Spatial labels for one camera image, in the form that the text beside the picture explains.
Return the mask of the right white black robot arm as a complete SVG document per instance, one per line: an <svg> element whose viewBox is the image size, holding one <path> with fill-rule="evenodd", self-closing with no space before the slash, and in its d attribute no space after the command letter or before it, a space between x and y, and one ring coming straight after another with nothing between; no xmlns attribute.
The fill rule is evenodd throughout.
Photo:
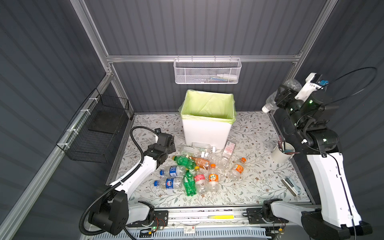
<svg viewBox="0 0 384 240"><path fill-rule="evenodd" d="M358 213L344 170L340 138L327 127L338 109L326 89L322 75L310 73L304 84L290 79L269 96L262 110L285 110L301 140L302 154L313 170L320 194L319 209L289 204L281 199L264 201L262 216L267 222L286 220L301 226L314 240L347 240L369 235L373 228Z"/></svg>

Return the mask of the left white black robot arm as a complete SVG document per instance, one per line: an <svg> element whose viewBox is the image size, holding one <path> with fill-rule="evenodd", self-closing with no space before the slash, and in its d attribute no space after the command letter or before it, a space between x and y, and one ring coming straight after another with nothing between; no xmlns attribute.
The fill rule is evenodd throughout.
<svg viewBox="0 0 384 240"><path fill-rule="evenodd" d="M141 160L126 174L104 190L82 214L79 229L83 235L95 236L108 232L114 236L127 225L151 225L155 217L154 206L143 202L129 202L136 188L176 151L174 136L156 133L157 142L146 151L133 140L141 153Z"/></svg>

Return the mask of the clear bottle blue cap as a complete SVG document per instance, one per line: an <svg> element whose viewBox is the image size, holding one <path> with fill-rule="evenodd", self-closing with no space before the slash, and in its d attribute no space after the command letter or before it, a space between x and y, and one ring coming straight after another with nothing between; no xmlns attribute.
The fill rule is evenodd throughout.
<svg viewBox="0 0 384 240"><path fill-rule="evenodd" d="M167 166L160 170L160 176L167 178L182 178L188 169L184 166Z"/></svg>
<svg viewBox="0 0 384 240"><path fill-rule="evenodd" d="M154 181L154 187L161 188L163 190L181 189L182 185L182 178L163 178Z"/></svg>

